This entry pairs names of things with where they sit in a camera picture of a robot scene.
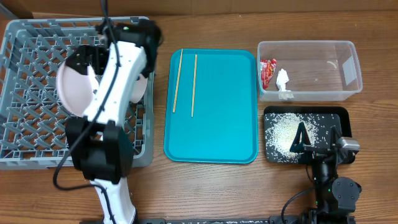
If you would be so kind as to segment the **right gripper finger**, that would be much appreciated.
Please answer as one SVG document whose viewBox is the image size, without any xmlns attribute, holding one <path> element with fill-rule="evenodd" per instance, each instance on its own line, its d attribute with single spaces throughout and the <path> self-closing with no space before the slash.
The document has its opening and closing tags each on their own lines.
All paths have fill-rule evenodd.
<svg viewBox="0 0 398 224">
<path fill-rule="evenodd" d="M 330 149 L 336 147 L 336 143 L 340 137 L 342 137 L 341 131 L 337 129 L 336 126 L 332 126 L 330 131 Z"/>
<path fill-rule="evenodd" d="M 305 152 L 305 148 L 307 146 L 311 146 L 311 142 L 305 128 L 304 122 L 298 124 L 298 129 L 293 140 L 293 143 L 290 147 L 290 152 L 294 153 L 303 153 Z"/>
</svg>

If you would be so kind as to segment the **rice grains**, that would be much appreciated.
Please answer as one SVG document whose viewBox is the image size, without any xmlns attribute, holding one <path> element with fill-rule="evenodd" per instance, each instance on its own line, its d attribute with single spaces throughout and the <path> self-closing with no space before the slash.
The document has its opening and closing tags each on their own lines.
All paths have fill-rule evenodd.
<svg viewBox="0 0 398 224">
<path fill-rule="evenodd" d="M 299 155 L 290 147 L 300 123 L 304 123 L 313 147 L 328 147 L 331 127 L 340 126 L 336 114 L 326 113 L 267 113 L 264 115 L 264 132 L 267 160 L 274 163 L 298 163 Z"/>
</svg>

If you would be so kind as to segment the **large white plate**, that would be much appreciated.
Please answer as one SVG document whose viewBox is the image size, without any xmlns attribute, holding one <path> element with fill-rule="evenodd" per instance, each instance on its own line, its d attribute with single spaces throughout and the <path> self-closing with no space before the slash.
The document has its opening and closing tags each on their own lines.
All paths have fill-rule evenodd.
<svg viewBox="0 0 398 224">
<path fill-rule="evenodd" d="M 93 67 L 87 66 L 86 71 L 87 75 L 82 75 L 63 62 L 56 76 L 58 97 L 63 107 L 78 117 L 83 116 L 99 88 Z"/>
</svg>

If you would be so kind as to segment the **pink-white bowl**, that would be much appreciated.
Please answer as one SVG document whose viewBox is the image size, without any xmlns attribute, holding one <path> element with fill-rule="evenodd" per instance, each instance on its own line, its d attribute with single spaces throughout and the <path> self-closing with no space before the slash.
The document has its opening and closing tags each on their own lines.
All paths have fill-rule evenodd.
<svg viewBox="0 0 398 224">
<path fill-rule="evenodd" d="M 137 80 L 134 82 L 130 102 L 138 103 L 142 99 L 144 93 L 146 92 L 147 82 L 148 78 L 142 74 L 138 76 Z"/>
</svg>

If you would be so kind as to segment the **white tissue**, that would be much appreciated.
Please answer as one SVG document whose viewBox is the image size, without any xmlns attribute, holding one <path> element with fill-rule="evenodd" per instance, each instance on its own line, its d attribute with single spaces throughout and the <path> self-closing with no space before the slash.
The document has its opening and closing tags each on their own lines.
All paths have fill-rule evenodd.
<svg viewBox="0 0 398 224">
<path fill-rule="evenodd" d="M 289 100 L 294 96 L 290 93 L 290 90 L 286 89 L 287 83 L 289 82 L 289 77 L 287 71 L 281 68 L 277 74 L 276 85 L 279 91 L 279 99 L 280 100 Z"/>
</svg>

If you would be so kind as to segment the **red snack wrapper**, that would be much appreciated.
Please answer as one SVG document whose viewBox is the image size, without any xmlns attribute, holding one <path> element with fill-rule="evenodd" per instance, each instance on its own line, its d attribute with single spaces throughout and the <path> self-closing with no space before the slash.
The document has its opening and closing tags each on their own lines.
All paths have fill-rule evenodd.
<svg viewBox="0 0 398 224">
<path fill-rule="evenodd" d="M 261 66 L 261 86 L 265 90 L 269 86 L 269 82 L 273 77 L 275 68 L 277 65 L 277 60 L 276 59 L 262 59 L 260 60 L 260 66 Z"/>
</svg>

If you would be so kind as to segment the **wooden chopstick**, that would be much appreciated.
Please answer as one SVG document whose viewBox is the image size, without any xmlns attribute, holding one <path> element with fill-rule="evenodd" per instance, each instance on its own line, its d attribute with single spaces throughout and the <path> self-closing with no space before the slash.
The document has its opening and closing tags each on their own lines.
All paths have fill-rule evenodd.
<svg viewBox="0 0 398 224">
<path fill-rule="evenodd" d="M 195 90 L 196 90 L 196 78 L 197 78 L 197 60 L 198 60 L 198 55 L 195 54 L 194 72 L 193 72 L 193 87 L 192 87 L 192 109 L 191 109 L 191 117 L 193 117 L 193 115 L 194 115 L 194 109 L 195 109 Z"/>
<path fill-rule="evenodd" d="M 172 110 L 173 113 L 175 113 L 176 106 L 177 106 L 178 88 L 179 88 L 179 82 L 180 82 L 180 73 L 181 73 L 181 67 L 182 67 L 182 60 L 183 60 L 183 49 L 181 49 L 180 60 L 179 60 L 179 64 L 178 64 L 177 81 L 176 81 L 175 95 L 174 95 L 174 106 L 173 106 L 173 110 Z"/>
</svg>

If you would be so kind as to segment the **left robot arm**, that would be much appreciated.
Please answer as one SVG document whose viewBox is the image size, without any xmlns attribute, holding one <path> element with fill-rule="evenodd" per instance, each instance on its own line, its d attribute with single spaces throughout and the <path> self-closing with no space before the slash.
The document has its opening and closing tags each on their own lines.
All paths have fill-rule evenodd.
<svg viewBox="0 0 398 224">
<path fill-rule="evenodd" d="M 80 46 L 57 73 L 64 107 L 84 104 L 67 120 L 67 155 L 96 190 L 105 223 L 137 223 L 127 183 L 134 146 L 124 123 L 130 104 L 146 91 L 162 33 L 147 19 L 118 25 L 105 20 L 96 31 L 106 39 L 106 47 Z"/>
</svg>

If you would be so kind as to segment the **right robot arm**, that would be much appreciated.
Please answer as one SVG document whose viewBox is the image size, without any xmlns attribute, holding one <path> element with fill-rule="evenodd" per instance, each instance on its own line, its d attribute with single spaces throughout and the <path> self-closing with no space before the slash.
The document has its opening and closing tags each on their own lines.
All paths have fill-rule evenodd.
<svg viewBox="0 0 398 224">
<path fill-rule="evenodd" d="M 356 210 L 362 187 L 354 180 L 338 175 L 340 164 L 349 164 L 359 152 L 359 143 L 344 137 L 336 127 L 331 127 L 330 146 L 314 147 L 310 143 L 303 122 L 299 123 L 290 152 L 298 154 L 298 161 L 312 168 L 313 186 L 289 199 L 282 208 L 283 223 L 334 224 L 354 223 L 351 214 Z M 287 206 L 296 198 L 315 192 L 315 208 L 309 208 L 289 221 L 285 217 Z"/>
</svg>

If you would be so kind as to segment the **black waste tray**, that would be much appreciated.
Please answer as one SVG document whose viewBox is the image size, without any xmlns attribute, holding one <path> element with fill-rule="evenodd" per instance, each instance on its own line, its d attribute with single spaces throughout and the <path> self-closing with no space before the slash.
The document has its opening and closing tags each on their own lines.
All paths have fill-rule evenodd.
<svg viewBox="0 0 398 224">
<path fill-rule="evenodd" d="M 264 115 L 267 113 L 326 113 L 336 114 L 340 118 L 340 126 L 337 128 L 341 131 L 342 136 L 351 137 L 351 124 L 347 110 L 339 106 L 268 106 L 264 109 Z"/>
</svg>

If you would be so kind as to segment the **clear plastic bin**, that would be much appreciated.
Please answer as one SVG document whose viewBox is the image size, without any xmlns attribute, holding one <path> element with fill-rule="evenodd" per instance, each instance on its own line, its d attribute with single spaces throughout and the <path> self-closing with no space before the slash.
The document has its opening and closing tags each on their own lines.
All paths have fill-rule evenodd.
<svg viewBox="0 0 398 224">
<path fill-rule="evenodd" d="M 261 86 L 260 60 L 276 59 L 268 88 Z M 286 89 L 293 98 L 280 100 L 278 71 L 287 71 Z M 348 40 L 262 41 L 257 46 L 257 79 L 261 101 L 344 101 L 363 90 L 359 58 Z"/>
</svg>

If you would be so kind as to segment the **teal serving tray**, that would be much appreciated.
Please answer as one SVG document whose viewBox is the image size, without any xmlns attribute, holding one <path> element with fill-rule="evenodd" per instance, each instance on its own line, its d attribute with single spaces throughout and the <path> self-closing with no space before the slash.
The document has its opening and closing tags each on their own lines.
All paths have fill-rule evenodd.
<svg viewBox="0 0 398 224">
<path fill-rule="evenodd" d="M 256 60 L 246 50 L 184 49 L 170 58 L 164 152 L 176 162 L 249 164 L 259 152 Z M 191 117 L 195 54 L 197 78 Z"/>
</svg>

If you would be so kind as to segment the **grey plastic dish rack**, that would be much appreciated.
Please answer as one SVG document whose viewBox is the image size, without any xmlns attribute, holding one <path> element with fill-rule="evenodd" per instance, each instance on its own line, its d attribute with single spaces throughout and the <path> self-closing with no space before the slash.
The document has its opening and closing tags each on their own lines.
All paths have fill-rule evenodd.
<svg viewBox="0 0 398 224">
<path fill-rule="evenodd" d="M 60 65 L 81 45 L 106 47 L 96 27 L 137 24 L 146 17 L 14 20 L 1 44 L 1 169 L 72 166 L 65 133 L 67 111 L 58 97 Z M 125 131 L 134 146 L 133 167 L 154 157 L 154 72 L 146 92 L 126 113 Z"/>
</svg>

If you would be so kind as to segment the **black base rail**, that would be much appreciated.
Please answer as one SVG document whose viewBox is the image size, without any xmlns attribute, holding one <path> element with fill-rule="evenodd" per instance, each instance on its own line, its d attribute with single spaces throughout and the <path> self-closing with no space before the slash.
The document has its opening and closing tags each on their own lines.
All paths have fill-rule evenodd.
<svg viewBox="0 0 398 224">
<path fill-rule="evenodd" d="M 300 221 L 297 216 L 285 216 L 286 223 L 298 224 L 304 223 Z M 96 221 L 81 221 L 80 224 L 100 224 L 101 220 Z M 271 216 L 263 219 L 229 219 L 229 220 L 165 220 L 163 218 L 140 219 L 135 223 L 139 224 L 282 224 L 283 221 L 280 216 Z"/>
</svg>

